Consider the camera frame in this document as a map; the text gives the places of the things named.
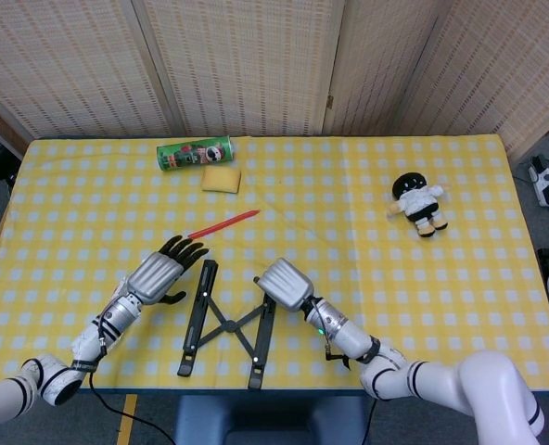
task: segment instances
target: power strip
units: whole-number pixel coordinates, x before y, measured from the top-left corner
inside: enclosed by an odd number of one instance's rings
[[[544,155],[530,159],[528,174],[541,207],[549,207],[549,162]]]

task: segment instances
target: black and white doll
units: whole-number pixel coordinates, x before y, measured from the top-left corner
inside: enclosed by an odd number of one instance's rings
[[[419,235],[432,236],[436,230],[448,226],[436,199],[443,191],[441,185],[428,186],[421,173],[405,173],[392,186],[396,202],[389,206],[388,213],[395,215],[403,211],[408,221],[415,223]]]

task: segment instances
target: red pen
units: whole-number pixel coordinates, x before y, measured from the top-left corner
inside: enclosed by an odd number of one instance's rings
[[[257,215],[258,213],[260,213],[259,210],[246,211],[237,216],[234,216],[233,218],[229,218],[228,220],[219,222],[218,224],[212,225],[211,227],[207,227],[206,229],[202,229],[195,232],[194,234],[188,235],[188,238],[197,239],[206,235],[210,235],[232,224],[239,223],[240,221],[246,220],[247,218],[251,218],[252,216]]]

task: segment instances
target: yellow sponge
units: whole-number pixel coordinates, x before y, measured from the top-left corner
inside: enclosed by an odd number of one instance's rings
[[[241,171],[233,167],[208,165],[204,168],[200,186],[206,192],[237,193]]]

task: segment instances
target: pringles can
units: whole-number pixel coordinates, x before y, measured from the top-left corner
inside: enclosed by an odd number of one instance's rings
[[[233,158],[234,149],[229,136],[157,147],[157,162],[164,172],[187,165],[225,162]]]

